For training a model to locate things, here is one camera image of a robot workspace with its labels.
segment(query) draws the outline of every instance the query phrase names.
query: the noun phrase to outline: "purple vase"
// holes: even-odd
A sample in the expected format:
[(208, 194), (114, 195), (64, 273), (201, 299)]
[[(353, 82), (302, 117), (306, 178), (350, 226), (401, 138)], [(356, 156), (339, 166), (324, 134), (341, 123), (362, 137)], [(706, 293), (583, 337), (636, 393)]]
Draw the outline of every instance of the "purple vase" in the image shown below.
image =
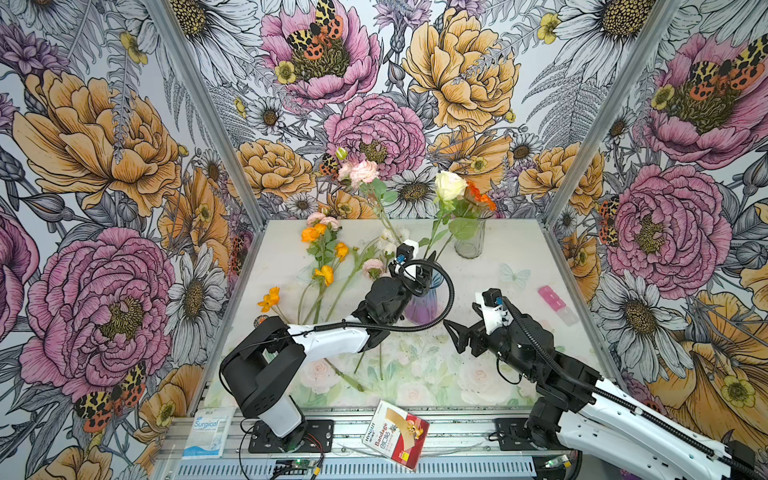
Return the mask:
[(406, 306), (406, 318), (419, 325), (424, 325), (437, 318), (442, 312), (443, 305), (437, 300), (437, 287), (442, 285), (442, 275), (432, 273), (432, 285), (424, 296), (414, 296)]

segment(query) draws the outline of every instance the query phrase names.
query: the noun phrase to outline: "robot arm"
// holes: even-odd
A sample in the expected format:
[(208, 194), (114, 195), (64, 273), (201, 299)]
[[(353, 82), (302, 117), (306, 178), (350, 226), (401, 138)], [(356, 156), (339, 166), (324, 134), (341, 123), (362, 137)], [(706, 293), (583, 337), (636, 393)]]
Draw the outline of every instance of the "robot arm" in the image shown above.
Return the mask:
[[(414, 260), (418, 253), (419, 245), (412, 240), (400, 245), (389, 264), (391, 276), (374, 282), (357, 310), (341, 323), (286, 325), (272, 316), (224, 358), (219, 374), (226, 379), (243, 416), (258, 417), (269, 426), (283, 451), (295, 449), (306, 429), (303, 414), (286, 393), (305, 363), (363, 352), (378, 346), (391, 330), (409, 331), (392, 325), (402, 318), (413, 295), (429, 291), (432, 267), (442, 270), (434, 265), (434, 254), (430, 260)], [(451, 283), (447, 284), (452, 298)], [(452, 300), (440, 319), (448, 313), (450, 303)], [(268, 360), (265, 354), (274, 357)]]
[(632, 399), (599, 372), (554, 349), (552, 334), (519, 312), (498, 289), (476, 295), (483, 320), (445, 322), (459, 353), (490, 351), (536, 383), (541, 395), (525, 426), (502, 432), (545, 448), (602, 458), (645, 480), (760, 479), (754, 452), (698, 435)]

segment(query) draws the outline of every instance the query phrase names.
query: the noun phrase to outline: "electrical wire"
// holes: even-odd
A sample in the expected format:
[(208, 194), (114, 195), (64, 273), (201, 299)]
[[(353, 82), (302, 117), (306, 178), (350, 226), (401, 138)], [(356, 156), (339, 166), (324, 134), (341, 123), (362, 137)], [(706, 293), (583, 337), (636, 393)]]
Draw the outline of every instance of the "electrical wire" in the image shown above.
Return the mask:
[(509, 385), (517, 385), (517, 384), (519, 384), (523, 380), (523, 375), (518, 373), (518, 381), (517, 382), (510, 382), (507, 379), (507, 377), (505, 377), (504, 374), (502, 373), (502, 369), (501, 369), (501, 367), (499, 365), (500, 362), (501, 362), (501, 359), (496, 357), (496, 371), (498, 372), (498, 376), (502, 377), (505, 382), (507, 382)]
[[(624, 408), (630, 410), (631, 412), (634, 412), (637, 408), (635, 404), (628, 402), (627, 400), (624, 400), (620, 397), (617, 397), (616, 395), (606, 392), (605, 390), (590, 385), (589, 383), (582, 382), (579, 379), (574, 378), (573, 376), (567, 374), (560, 365), (558, 365), (557, 362), (552, 358), (549, 353), (547, 353), (544, 348), (541, 346), (541, 344), (536, 340), (536, 338), (533, 337), (531, 332), (528, 330), (528, 327), (525, 326), (525, 322), (522, 321), (523, 314), (518, 310), (518, 308), (512, 304), (512, 302), (509, 301), (509, 299), (506, 296), (502, 297), (502, 302), (507, 307), (507, 310), (512, 315), (512, 318), (518, 323), (518, 326), (520, 327), (520, 330), (523, 332), (525, 336), (528, 337), (528, 341), (531, 342), (531, 345), (533, 345), (536, 352), (544, 359), (544, 361), (547, 363), (547, 365), (550, 366), (561, 378), (566, 379), (567, 381), (580, 386), (583, 389), (586, 389), (589, 392), (592, 392), (596, 395), (600, 395), (606, 399), (609, 399), (618, 405), (623, 406)], [(656, 418), (655, 416), (651, 415), (648, 412), (645, 412), (644, 410), (641, 410), (640, 416), (646, 420), (648, 420), (651, 423), (654, 423), (659, 428), (663, 429), (664, 431), (670, 433), (671, 435), (674, 435), (682, 442), (687, 443), (688, 445), (691, 445), (696, 450), (699, 450), (700, 452), (703, 452), (709, 457), (715, 457), (715, 451), (709, 447), (707, 447), (705, 444), (698, 442), (695, 439), (692, 439), (688, 435), (682, 433), (680, 430), (675, 429), (673, 426), (668, 425), (665, 421)], [(736, 462), (735, 460), (732, 460), (728, 457), (717, 457), (717, 460), (720, 462), (730, 466), (732, 469), (735, 469), (739, 471), (740, 473), (744, 474), (748, 478), (751, 478), (752, 480), (765, 480), (762, 476), (760, 476), (757, 472), (754, 470), (750, 470), (744, 465), (741, 465), (739, 462)]]

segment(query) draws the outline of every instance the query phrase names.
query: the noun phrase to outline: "butterfly decal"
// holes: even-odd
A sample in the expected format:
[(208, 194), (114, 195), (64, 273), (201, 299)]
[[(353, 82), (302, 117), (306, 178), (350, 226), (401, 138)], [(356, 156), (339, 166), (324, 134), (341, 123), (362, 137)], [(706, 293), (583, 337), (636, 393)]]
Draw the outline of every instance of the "butterfly decal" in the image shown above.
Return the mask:
[(331, 177), (335, 180), (339, 177), (339, 159), (336, 158), (336, 155), (324, 154), (318, 170), (324, 177)]
[(98, 433), (125, 409), (132, 409), (147, 391), (147, 367), (140, 362), (131, 369), (122, 382), (110, 391), (91, 392), (74, 403), (74, 411), (85, 420), (83, 430)]
[(619, 211), (619, 196), (614, 195), (609, 198), (602, 205), (598, 213), (602, 219), (600, 220), (600, 242), (609, 247), (619, 246), (619, 234), (616, 231), (614, 220), (616, 219), (616, 212)]
[(288, 45), (307, 60), (320, 60), (325, 48), (331, 48), (332, 40), (341, 38), (344, 21), (336, 15), (333, 0), (318, 0), (315, 21), (309, 30), (298, 30), (286, 37)]
[(520, 290), (523, 290), (528, 285), (528, 279), (531, 278), (530, 270), (515, 272), (506, 263), (500, 263), (499, 269), (501, 270), (502, 282), (512, 283)]
[(755, 83), (763, 72), (763, 60), (768, 56), (768, 34), (753, 41), (733, 60), (722, 65), (713, 61), (698, 61), (690, 66), (689, 80), (694, 86), (689, 95), (695, 101), (705, 101), (713, 94), (725, 95), (729, 90), (741, 91)]

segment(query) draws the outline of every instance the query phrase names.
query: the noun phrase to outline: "white flower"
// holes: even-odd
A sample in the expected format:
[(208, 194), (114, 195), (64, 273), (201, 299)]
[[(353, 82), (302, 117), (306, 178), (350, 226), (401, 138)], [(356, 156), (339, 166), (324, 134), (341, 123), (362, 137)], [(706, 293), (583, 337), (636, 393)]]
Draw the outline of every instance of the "white flower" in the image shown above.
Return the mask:
[[(170, 56), (147, 10), (147, 3), (155, 1), (117, 0), (117, 7), (126, 19), (128, 32), (137, 37), (139, 50), (148, 54), (157, 51), (157, 64), (163, 76), (170, 78), (174, 74)], [(174, 0), (169, 3), (206, 80), (218, 86), (247, 77), (241, 62), (253, 63), (248, 50), (260, 41), (257, 2)]]
[(566, 43), (555, 57), (568, 63), (567, 76), (584, 68), (598, 87), (613, 80), (632, 51), (655, 0), (566, 0), (554, 34)]
[(333, 371), (328, 362), (317, 360), (306, 364), (299, 370), (299, 381), (315, 393), (328, 393), (331, 387), (341, 380), (336, 372)]
[(440, 200), (449, 202), (464, 194), (467, 181), (453, 172), (442, 171), (435, 176), (435, 187), (435, 192)]
[(72, 0), (3, 0), (3, 3), (28, 27), (45, 33), (71, 35), (79, 26), (82, 16)]
[[(407, 228), (397, 229), (397, 235), (400, 237), (400, 240), (405, 241), (408, 239), (409, 233), (410, 232)], [(400, 243), (389, 228), (382, 230), (381, 235), (379, 235), (379, 239), (376, 241), (376, 248), (384, 253), (395, 253), (395, 250), (397, 250), (397, 247), (399, 246)]]
[(286, 209), (300, 219), (317, 212), (317, 200), (309, 194), (295, 194), (285, 202)]
[(227, 278), (218, 263), (211, 268), (214, 251), (204, 243), (192, 265), (190, 255), (181, 257), (181, 283), (168, 290), (168, 324), (165, 334), (174, 334), (171, 357), (178, 365), (205, 364), (219, 324)]
[(627, 105), (621, 108), (621, 113), (616, 117), (608, 133), (605, 135), (605, 144), (610, 148), (619, 145), (621, 139), (629, 132), (629, 128), (637, 120), (637, 115)]
[(397, 200), (384, 207), (394, 218), (432, 218), (437, 213), (435, 205), (435, 168), (427, 167), (416, 175), (404, 170), (386, 181), (390, 190), (397, 191)]
[(289, 17), (293, 17), (296, 7), (304, 13), (310, 13), (310, 0), (261, 0), (261, 9), (265, 15), (279, 12), (280, 7)]
[(557, 238), (569, 237), (576, 231), (577, 223), (578, 212), (571, 205), (566, 204), (554, 222), (554, 235)]
[(699, 31), (717, 31), (717, 43), (733, 35), (730, 44), (736, 47), (768, 33), (768, 2), (764, 0), (705, 0), (699, 10), (708, 14)]
[(257, 98), (248, 106), (248, 123), (263, 134), (277, 134), (285, 127), (283, 106), (279, 98)]
[(405, 382), (397, 385), (397, 405), (433, 406), (436, 403), (435, 396), (422, 382)]
[(515, 137), (509, 147), (509, 157), (512, 163), (533, 160), (533, 157), (544, 150), (544, 142), (536, 134), (522, 134)]
[(504, 405), (515, 394), (514, 386), (498, 376), (493, 355), (468, 360), (458, 370), (457, 383), (462, 389), (462, 400), (469, 405)]
[(677, 311), (657, 306), (660, 296), (656, 285), (646, 285), (642, 277), (632, 277), (628, 271), (623, 279), (608, 273), (602, 276), (594, 298), (598, 326), (609, 343), (617, 344), (622, 368), (630, 369), (636, 378), (655, 382), (661, 375), (669, 379), (657, 354), (682, 379), (686, 370), (694, 367), (693, 360), (670, 335), (670, 331), (685, 329), (688, 322)]

